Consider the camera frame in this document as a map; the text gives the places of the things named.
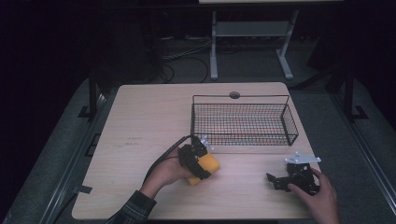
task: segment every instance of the black wire basket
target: black wire basket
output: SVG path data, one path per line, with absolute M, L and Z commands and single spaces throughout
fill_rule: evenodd
M 251 99 L 265 102 L 279 97 L 283 97 L 283 103 L 251 103 Z M 298 131 L 289 98 L 288 95 L 240 96 L 235 92 L 194 95 L 191 134 L 205 138 L 214 146 L 291 146 Z

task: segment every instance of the sleeve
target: sleeve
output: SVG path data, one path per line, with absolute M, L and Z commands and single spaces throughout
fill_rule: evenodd
M 121 210 L 106 221 L 106 224 L 145 223 L 156 203 L 137 190 Z

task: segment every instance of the yellow sponge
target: yellow sponge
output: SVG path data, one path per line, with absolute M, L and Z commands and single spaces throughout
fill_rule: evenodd
M 210 174 L 214 174 L 220 168 L 219 162 L 210 152 L 207 152 L 206 155 L 200 157 L 198 163 Z M 199 177 L 188 178 L 188 180 L 190 185 L 196 185 L 201 181 Z

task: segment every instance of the wire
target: wire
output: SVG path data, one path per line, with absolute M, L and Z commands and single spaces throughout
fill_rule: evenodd
M 189 50 L 186 50 L 186 51 L 184 51 L 184 52 L 181 52 L 181 53 L 178 53 L 178 54 L 174 54 L 174 55 L 170 55 L 170 56 L 163 56 L 163 59 L 164 59 L 164 60 L 174 60 L 174 59 L 176 59 L 176 58 L 180 58 L 180 57 L 183 57 L 183 56 L 187 56 L 187 55 L 190 55 L 190 54 L 193 54 L 193 53 L 198 53 L 198 52 L 200 52 L 200 51 L 202 51 L 202 50 L 207 49 L 208 47 L 210 47 L 210 46 L 211 46 L 211 43 L 212 43 L 212 41 L 210 40 L 210 41 L 204 43 L 204 44 L 203 44 L 202 46 L 200 46 L 200 47 L 197 47 L 197 48 L 194 48 L 194 49 L 189 49 Z
M 171 147 L 169 147 L 162 155 L 160 158 L 158 158 L 152 165 L 149 167 L 148 172 L 146 173 L 145 179 L 143 183 L 146 182 L 147 178 L 149 178 L 149 175 L 151 175 L 151 172 L 157 167 L 158 164 L 166 160 L 166 157 L 171 154 L 173 150 L 175 150 L 180 144 L 182 144 L 184 141 L 186 141 L 188 138 L 192 137 L 192 135 L 187 135 L 182 138 L 180 138 L 176 143 L 174 143 Z
M 218 53 L 220 54 L 235 54 L 235 53 L 239 53 L 241 51 L 244 51 L 248 48 L 248 44 L 247 43 L 234 43 L 233 41 L 224 41 L 224 42 L 228 42 L 228 48 L 224 49 L 224 50 L 218 50 Z
M 172 79 L 175 76 L 175 69 L 168 64 L 164 64 L 163 66 L 168 67 L 172 71 L 172 76 L 170 78 L 168 78 L 168 76 L 165 74 L 164 71 L 161 71 L 161 73 L 160 73 L 160 78 L 163 80 L 163 84 L 167 84 L 167 83 L 172 82 Z
M 190 42 L 193 42 L 193 43 L 202 43 L 202 42 L 206 42 L 208 40 L 210 41 L 210 37 L 207 37 L 207 36 L 193 37 L 193 36 L 186 35 L 184 38 Z
M 176 59 L 174 59 L 174 60 L 172 60 L 172 61 L 175 61 L 175 60 L 182 60 L 182 59 L 193 59 L 193 60 L 196 60 L 196 61 L 198 61 L 198 62 L 200 62 L 200 63 L 202 63 L 202 64 L 204 65 L 204 67 L 205 67 L 205 76 L 204 76 L 204 78 L 199 82 L 199 83 L 204 83 L 205 80 L 207 79 L 207 77 L 209 76 L 209 66 L 206 64 L 206 62 L 204 62 L 203 60 L 201 60 L 201 59 L 199 59 L 199 58 L 195 58 L 195 57 L 184 57 L 184 58 L 183 58 L 183 57 L 180 57 L 180 58 L 176 58 Z M 171 68 L 172 71 L 173 71 L 172 77 L 169 78 L 167 82 L 165 82 L 165 83 L 169 83 L 169 82 L 172 80 L 172 78 L 175 76 L 175 70 L 174 70 L 170 65 L 168 65 L 168 64 L 164 64 L 164 65 L 166 65 L 167 67 Z

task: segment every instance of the human hand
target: human hand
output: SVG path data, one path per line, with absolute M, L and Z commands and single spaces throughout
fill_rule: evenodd
M 332 188 L 329 178 L 314 168 L 311 168 L 311 170 L 318 178 L 320 184 L 320 190 L 316 195 L 311 196 L 293 184 L 288 184 L 288 188 L 306 203 L 317 223 L 338 224 L 337 195 Z
M 154 199 L 158 191 L 166 185 L 175 183 L 180 178 L 190 178 L 194 175 L 178 161 L 179 147 L 175 148 L 164 161 L 160 162 L 144 182 L 140 192 Z

